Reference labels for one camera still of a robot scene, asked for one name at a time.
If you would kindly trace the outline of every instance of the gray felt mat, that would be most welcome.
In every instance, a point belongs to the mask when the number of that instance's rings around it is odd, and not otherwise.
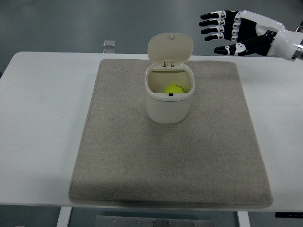
[[[237,67],[187,61],[187,117],[158,124],[145,109],[149,60],[100,63],[70,200],[149,207],[261,208],[271,191]]]

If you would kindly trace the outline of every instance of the small bin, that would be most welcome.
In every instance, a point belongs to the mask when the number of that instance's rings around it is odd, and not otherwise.
[[[183,120],[195,92],[195,79],[184,64],[194,44],[190,37],[179,33],[164,33],[148,43],[148,57],[153,62],[145,73],[146,110],[158,123],[177,123]],[[182,93],[165,93],[169,85],[182,87]]]

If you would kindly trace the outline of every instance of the tennis ball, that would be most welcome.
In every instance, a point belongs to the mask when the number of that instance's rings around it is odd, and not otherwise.
[[[164,93],[185,93],[185,91],[180,85],[171,84],[165,88]]]

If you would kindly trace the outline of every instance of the open lid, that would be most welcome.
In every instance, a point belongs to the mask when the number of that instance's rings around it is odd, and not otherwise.
[[[194,48],[194,43],[187,35],[180,33],[163,33],[154,36],[148,43],[147,53],[153,63],[163,64],[174,61],[174,64],[186,62]]]

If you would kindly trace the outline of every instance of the robotic arm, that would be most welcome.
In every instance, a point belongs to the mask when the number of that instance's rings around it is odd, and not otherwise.
[[[236,44],[216,47],[214,52],[224,55],[244,56],[257,53],[262,56],[278,55],[284,59],[303,61],[303,22],[297,32],[287,31],[272,19],[249,11],[217,11],[201,15],[202,34],[216,32],[205,41],[226,39]]]

